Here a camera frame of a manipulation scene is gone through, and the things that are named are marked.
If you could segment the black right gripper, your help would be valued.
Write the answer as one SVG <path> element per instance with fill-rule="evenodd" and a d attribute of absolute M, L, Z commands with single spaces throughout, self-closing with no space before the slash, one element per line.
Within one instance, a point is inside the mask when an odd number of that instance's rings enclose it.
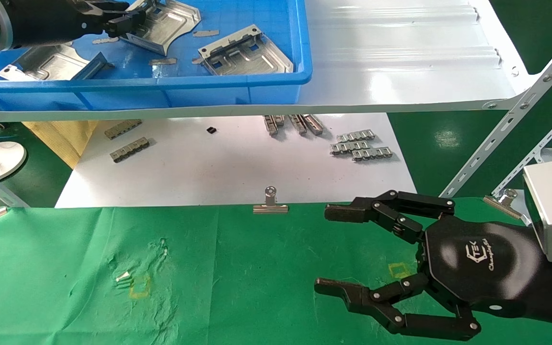
<path fill-rule="evenodd" d="M 523 317 L 531 303 L 526 292 L 542 264 L 542 251 L 530 229 L 500 221 L 454 217 L 452 199 L 389 190 L 375 198 L 355 197 L 348 205 L 326 205 L 325 219 L 372 221 L 409 244 L 422 241 L 428 273 L 438 290 L 453 300 L 453 316 L 402 313 L 395 304 L 431 290 L 417 273 L 377 289 L 319 277 L 316 293 L 338 297 L 348 312 L 372 317 L 391 334 L 469 341 L 481 332 L 472 314 Z M 424 230 L 409 216 L 441 219 Z"/>

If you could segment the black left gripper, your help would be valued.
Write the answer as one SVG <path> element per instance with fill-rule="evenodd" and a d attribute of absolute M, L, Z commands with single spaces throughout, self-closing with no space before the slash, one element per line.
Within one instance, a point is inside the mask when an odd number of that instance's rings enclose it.
<path fill-rule="evenodd" d="M 147 14 L 127 11 L 129 5 L 118 0 L 31 0 L 29 45 L 61 44 L 103 30 L 111 38 L 133 33 Z"/>

